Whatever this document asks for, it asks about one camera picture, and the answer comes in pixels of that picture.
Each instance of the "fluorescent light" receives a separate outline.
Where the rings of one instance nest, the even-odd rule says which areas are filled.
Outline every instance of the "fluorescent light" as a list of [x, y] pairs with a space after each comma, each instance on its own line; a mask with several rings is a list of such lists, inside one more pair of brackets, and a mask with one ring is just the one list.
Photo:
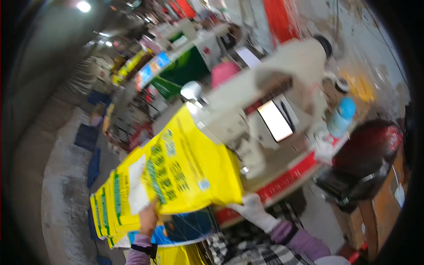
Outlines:
[[81, 1], [77, 4], [77, 8], [81, 10], [81, 12], [88, 12], [91, 9], [91, 6], [89, 3], [85, 1]]

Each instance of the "black wristband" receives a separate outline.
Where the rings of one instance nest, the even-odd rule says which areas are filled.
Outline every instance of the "black wristband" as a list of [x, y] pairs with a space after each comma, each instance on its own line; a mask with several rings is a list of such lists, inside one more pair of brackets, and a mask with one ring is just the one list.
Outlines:
[[156, 253], [158, 250], [158, 245], [157, 244], [152, 244], [152, 246], [150, 247], [142, 247], [139, 245], [134, 245], [131, 244], [131, 248], [143, 253], [146, 253], [148, 256], [150, 256], [150, 258], [155, 259], [156, 258]]
[[291, 222], [292, 229], [290, 233], [286, 236], [286, 238], [280, 243], [281, 245], [287, 245], [290, 240], [295, 236], [295, 234], [299, 231], [299, 228], [297, 228], [296, 224], [294, 222]]

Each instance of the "sewing machine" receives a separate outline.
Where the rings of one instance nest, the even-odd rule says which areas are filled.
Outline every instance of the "sewing machine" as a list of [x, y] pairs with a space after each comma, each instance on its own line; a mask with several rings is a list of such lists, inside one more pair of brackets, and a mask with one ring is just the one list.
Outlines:
[[197, 127], [237, 154], [245, 190], [255, 191], [263, 177], [269, 182], [292, 168], [326, 128], [320, 87], [330, 55], [322, 37], [292, 40], [207, 95], [193, 81], [181, 90]]

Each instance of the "blue bottle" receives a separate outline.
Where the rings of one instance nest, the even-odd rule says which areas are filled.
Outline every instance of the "blue bottle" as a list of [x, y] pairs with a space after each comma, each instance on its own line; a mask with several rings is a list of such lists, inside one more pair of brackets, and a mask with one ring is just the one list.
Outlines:
[[334, 137], [341, 137], [352, 122], [356, 106], [352, 99], [343, 98], [327, 124], [328, 132]]

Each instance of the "purple sleeve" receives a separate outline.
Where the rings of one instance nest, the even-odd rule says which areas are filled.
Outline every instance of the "purple sleeve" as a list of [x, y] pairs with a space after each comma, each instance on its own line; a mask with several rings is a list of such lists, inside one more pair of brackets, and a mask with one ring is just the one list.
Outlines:
[[[149, 247], [152, 245], [150, 243], [151, 240], [151, 237], [143, 234], [136, 234], [133, 244], [141, 247]], [[127, 262], [125, 265], [150, 265], [150, 257], [146, 253], [131, 248], [128, 252]]]
[[[280, 244], [284, 242], [292, 230], [293, 224], [289, 221], [279, 223], [270, 233], [271, 239]], [[331, 256], [331, 252], [326, 244], [310, 235], [303, 229], [300, 229], [292, 239], [287, 243], [286, 247], [299, 254], [305, 254], [312, 260], [321, 257]]]

